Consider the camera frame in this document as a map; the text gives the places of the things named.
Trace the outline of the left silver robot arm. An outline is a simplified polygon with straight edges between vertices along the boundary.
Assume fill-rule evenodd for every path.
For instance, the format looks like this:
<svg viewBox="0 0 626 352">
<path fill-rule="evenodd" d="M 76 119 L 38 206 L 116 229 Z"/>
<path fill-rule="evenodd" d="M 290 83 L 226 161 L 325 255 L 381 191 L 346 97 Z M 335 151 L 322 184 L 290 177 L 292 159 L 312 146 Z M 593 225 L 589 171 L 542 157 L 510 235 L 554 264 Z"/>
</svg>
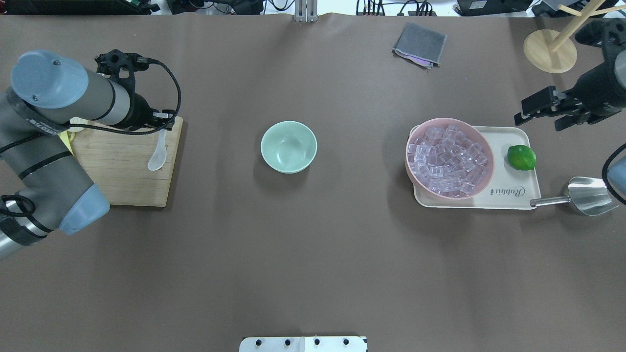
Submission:
<svg viewBox="0 0 626 352">
<path fill-rule="evenodd" d="M 170 130 L 178 109 L 156 110 L 135 91 L 135 73 L 162 62 L 118 49 L 95 58 L 97 70 L 49 50 L 18 59 L 1 94 L 1 159 L 23 189 L 1 196 L 1 258 L 54 230 L 72 235 L 102 218 L 110 204 L 60 139 L 74 127 L 143 135 Z"/>
</svg>

